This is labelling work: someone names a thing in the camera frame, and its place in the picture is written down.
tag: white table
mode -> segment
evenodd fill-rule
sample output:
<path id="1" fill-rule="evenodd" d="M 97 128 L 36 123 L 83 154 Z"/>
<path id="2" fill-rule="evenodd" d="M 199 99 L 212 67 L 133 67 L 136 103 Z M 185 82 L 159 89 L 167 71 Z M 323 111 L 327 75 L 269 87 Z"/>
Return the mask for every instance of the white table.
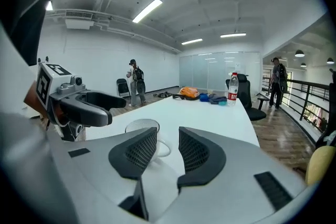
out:
<path id="1" fill-rule="evenodd" d="M 172 97 L 113 117 L 105 127 L 87 128 L 87 139 L 97 139 L 125 132 L 134 120 L 153 119 L 160 124 L 160 136 L 172 144 L 168 157 L 151 163 L 142 175 L 145 201 L 150 221 L 157 219 L 178 196 L 176 182 L 184 175 L 184 163 L 178 149 L 179 127 L 192 127 L 239 139 L 259 146 L 254 128 L 242 103 L 233 107 L 200 101 L 174 100 Z"/>

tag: chair seat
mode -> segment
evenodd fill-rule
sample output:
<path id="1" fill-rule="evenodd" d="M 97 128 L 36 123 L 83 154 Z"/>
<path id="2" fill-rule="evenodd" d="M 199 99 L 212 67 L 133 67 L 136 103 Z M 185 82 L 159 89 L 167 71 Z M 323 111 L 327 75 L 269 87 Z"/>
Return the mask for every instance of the chair seat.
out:
<path id="1" fill-rule="evenodd" d="M 266 118 L 266 113 L 264 111 L 255 108 L 246 109 L 246 113 L 251 121 L 259 121 Z"/>

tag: red bottle label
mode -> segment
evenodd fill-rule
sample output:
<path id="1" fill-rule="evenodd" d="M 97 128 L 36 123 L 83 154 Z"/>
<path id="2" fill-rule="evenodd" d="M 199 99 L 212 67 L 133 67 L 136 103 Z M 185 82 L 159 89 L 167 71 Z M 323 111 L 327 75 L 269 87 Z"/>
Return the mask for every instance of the red bottle label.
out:
<path id="1" fill-rule="evenodd" d="M 237 99 L 237 94 L 236 93 L 230 93 L 228 94 L 228 99 L 229 100 L 236 100 Z"/>

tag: yellow object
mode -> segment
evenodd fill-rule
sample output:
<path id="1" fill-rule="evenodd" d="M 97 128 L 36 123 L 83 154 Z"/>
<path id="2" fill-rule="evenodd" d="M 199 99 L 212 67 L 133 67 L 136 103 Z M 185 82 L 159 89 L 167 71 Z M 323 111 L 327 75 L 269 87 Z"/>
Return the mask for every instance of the yellow object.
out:
<path id="1" fill-rule="evenodd" d="M 197 88 L 193 88 L 193 87 L 183 87 L 179 94 L 190 97 L 190 98 L 195 98 L 197 96 L 199 96 L 199 92 L 197 90 Z"/>
<path id="2" fill-rule="evenodd" d="M 323 178 L 335 153 L 336 147 L 333 146 L 322 146 L 315 150 L 310 158 L 306 172 L 306 184 L 308 186 Z"/>

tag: plastic water bottle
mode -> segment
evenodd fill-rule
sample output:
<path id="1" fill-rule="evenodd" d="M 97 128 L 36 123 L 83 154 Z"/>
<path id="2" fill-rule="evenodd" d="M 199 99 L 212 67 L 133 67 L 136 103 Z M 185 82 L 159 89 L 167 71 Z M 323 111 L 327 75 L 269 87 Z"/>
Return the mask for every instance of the plastic water bottle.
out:
<path id="1" fill-rule="evenodd" d="M 232 78 L 229 83 L 229 94 L 227 97 L 227 104 L 229 106 L 234 106 L 236 104 L 238 86 L 239 86 L 239 82 L 238 82 L 237 73 L 233 73 Z"/>

